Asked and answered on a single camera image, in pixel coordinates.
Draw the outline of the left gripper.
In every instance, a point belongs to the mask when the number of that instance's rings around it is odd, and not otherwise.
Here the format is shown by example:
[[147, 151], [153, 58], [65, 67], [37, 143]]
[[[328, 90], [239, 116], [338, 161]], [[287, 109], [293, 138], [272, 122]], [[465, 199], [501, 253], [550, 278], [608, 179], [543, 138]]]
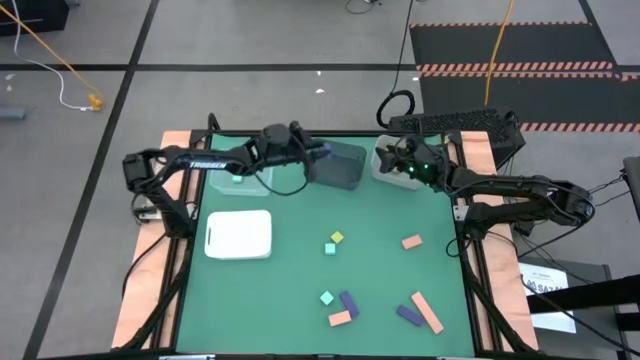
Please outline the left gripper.
[[324, 151], [321, 148], [324, 147], [325, 143], [313, 140], [298, 121], [291, 122], [288, 130], [290, 140], [286, 145], [285, 165], [301, 163], [305, 168], [310, 169], [316, 159], [324, 157]]

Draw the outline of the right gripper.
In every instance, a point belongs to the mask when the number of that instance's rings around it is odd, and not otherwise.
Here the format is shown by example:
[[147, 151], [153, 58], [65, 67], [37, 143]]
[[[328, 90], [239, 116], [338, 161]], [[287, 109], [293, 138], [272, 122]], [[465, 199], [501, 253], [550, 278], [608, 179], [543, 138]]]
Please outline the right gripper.
[[378, 171], [381, 174], [397, 173], [398, 170], [411, 179], [429, 186], [432, 190], [448, 190], [450, 158], [445, 144], [427, 144], [421, 137], [402, 137], [394, 150], [377, 149], [382, 161]]

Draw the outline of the long orange block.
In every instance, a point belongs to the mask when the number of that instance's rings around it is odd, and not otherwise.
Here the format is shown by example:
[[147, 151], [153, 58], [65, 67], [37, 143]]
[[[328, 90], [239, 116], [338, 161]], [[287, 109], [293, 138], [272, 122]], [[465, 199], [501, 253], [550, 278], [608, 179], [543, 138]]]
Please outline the long orange block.
[[444, 330], [444, 326], [442, 325], [430, 305], [426, 302], [424, 296], [420, 292], [415, 292], [411, 295], [411, 300], [413, 301], [414, 305], [417, 307], [431, 330], [435, 334], [441, 333]]

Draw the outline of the beige plastic bin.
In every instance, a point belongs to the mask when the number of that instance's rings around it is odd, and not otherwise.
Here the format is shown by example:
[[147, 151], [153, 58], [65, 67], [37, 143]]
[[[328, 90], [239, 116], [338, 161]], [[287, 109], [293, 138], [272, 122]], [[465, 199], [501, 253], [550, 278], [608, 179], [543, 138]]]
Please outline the beige plastic bin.
[[382, 148], [385, 150], [394, 150], [397, 154], [397, 142], [402, 137], [420, 137], [420, 136], [404, 135], [401, 137], [393, 137], [389, 135], [381, 135], [377, 139], [374, 150], [373, 150], [373, 155], [372, 155], [371, 165], [370, 165], [371, 174], [376, 180], [382, 181], [384, 183], [388, 183], [388, 184], [409, 189], [409, 190], [417, 190], [424, 184], [419, 182], [418, 180], [411, 179], [408, 174], [403, 173], [398, 169], [397, 169], [398, 170], [397, 173], [388, 173], [388, 174], [381, 174], [378, 171], [379, 166], [382, 162], [395, 162], [397, 165], [397, 161], [382, 161], [377, 154], [377, 149]]

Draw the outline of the dark gray translucent bin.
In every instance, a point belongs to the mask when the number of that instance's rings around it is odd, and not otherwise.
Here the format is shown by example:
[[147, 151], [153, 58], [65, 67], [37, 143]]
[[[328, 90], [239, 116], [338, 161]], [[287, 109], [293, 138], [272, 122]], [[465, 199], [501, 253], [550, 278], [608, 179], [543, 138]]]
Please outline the dark gray translucent bin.
[[332, 152], [324, 150], [324, 157], [316, 159], [312, 170], [312, 182], [344, 190], [354, 190], [362, 178], [367, 152], [364, 147], [328, 139]]

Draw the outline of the black perforated case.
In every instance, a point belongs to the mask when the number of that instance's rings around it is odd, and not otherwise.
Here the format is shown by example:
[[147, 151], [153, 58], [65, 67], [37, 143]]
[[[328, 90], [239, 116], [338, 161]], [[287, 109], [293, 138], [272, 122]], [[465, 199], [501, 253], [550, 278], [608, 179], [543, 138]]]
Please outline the black perforated case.
[[482, 108], [446, 114], [411, 114], [392, 117], [387, 128], [422, 135], [452, 131], [486, 132], [496, 168], [500, 169], [526, 144], [520, 121], [513, 111]]

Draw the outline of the clear plastic bin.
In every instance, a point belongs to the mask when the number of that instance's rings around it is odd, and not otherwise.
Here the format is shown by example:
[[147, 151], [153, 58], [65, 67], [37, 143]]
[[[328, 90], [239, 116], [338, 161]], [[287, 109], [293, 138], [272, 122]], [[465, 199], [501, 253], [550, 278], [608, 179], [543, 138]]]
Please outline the clear plastic bin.
[[223, 195], [228, 196], [267, 196], [272, 185], [273, 169], [266, 168], [256, 175], [239, 175], [243, 182], [236, 184], [232, 181], [234, 174], [225, 169], [225, 163], [216, 161], [208, 171], [209, 185]]

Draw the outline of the white plastic bin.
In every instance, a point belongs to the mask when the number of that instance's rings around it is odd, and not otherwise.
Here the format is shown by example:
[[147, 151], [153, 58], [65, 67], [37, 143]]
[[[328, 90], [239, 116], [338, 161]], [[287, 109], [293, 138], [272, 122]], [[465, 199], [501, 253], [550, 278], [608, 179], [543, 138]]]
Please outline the white plastic bin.
[[267, 210], [212, 212], [206, 222], [204, 253], [217, 260], [268, 258], [272, 216]]

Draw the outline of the tan wooden side board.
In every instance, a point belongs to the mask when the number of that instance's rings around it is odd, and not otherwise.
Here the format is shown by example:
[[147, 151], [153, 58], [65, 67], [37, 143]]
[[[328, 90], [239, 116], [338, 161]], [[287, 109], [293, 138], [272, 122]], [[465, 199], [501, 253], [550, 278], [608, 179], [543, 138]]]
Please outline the tan wooden side board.
[[[191, 145], [191, 136], [192, 131], [167, 131], [163, 134], [160, 147], [170, 145], [187, 147]], [[195, 201], [199, 173], [184, 174], [184, 171], [180, 171], [172, 175], [164, 184], [164, 188], [174, 199]], [[164, 233], [164, 230], [161, 220], [143, 224], [139, 230], [134, 260], [147, 250]], [[122, 300], [111, 344], [113, 350], [124, 346], [142, 327], [160, 300], [163, 291], [168, 289], [169, 283], [177, 275], [186, 246], [185, 239], [171, 240], [165, 237], [134, 268], [128, 278]], [[143, 343], [142, 349], [171, 346], [177, 303], [178, 294], [171, 300], [157, 327]]]
[[[466, 167], [481, 175], [496, 175], [488, 134], [463, 131], [461, 138]], [[493, 226], [482, 244], [494, 304], [520, 338], [537, 350], [538, 342], [521, 284], [510, 227], [507, 224]]]

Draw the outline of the black hazard-striped floor mat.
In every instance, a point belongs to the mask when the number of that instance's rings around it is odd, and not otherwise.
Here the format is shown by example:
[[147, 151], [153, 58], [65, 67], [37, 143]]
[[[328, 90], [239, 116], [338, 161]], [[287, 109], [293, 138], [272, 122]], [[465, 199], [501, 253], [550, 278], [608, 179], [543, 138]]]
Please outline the black hazard-striped floor mat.
[[612, 73], [427, 73], [426, 112], [513, 111], [526, 131], [640, 133], [640, 76]]
[[608, 71], [614, 59], [590, 23], [414, 23], [422, 72]]

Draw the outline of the white printed paper sheet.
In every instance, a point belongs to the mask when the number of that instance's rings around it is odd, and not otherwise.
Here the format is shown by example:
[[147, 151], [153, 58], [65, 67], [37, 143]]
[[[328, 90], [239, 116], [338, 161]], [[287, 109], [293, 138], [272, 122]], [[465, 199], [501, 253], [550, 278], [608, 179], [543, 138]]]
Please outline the white printed paper sheet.
[[[527, 296], [568, 288], [567, 275], [563, 271], [525, 263], [519, 264], [519, 270], [522, 280], [526, 284], [525, 294]], [[562, 312], [534, 314], [532, 323], [538, 329], [576, 333], [574, 320]]]

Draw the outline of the black metal bar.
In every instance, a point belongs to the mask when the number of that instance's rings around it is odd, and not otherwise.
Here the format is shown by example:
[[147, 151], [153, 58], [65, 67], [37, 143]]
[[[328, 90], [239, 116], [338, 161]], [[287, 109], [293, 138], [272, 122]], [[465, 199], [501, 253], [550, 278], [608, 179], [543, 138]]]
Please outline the black metal bar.
[[640, 274], [527, 297], [532, 314], [640, 303]]

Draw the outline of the gray cabinet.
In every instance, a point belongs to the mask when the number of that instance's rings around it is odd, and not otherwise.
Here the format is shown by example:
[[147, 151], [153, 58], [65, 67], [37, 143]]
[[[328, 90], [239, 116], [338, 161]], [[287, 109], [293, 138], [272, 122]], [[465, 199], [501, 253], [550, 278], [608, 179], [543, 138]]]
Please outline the gray cabinet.
[[[585, 264], [558, 260], [551, 264], [539, 258], [526, 258], [520, 263], [538, 265], [560, 270], [566, 273], [568, 288], [581, 286], [586, 282], [602, 282], [608, 279], [608, 273], [601, 265]], [[619, 342], [620, 333], [614, 323], [615, 311], [611, 307], [573, 310], [565, 314], [574, 320], [576, 333], [538, 329], [534, 326], [539, 349], [546, 355], [596, 360], [617, 360], [617, 348], [598, 337], [580, 323], [585, 322], [593, 330]]]

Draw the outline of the black box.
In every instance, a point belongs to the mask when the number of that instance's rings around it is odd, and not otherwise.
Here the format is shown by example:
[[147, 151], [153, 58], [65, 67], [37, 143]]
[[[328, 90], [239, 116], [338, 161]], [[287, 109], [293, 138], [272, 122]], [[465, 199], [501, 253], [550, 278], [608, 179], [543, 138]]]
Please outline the black box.
[[[34, 32], [63, 30], [69, 14], [65, 0], [15, 0], [21, 21]], [[15, 35], [19, 27], [0, 9], [0, 37]]]

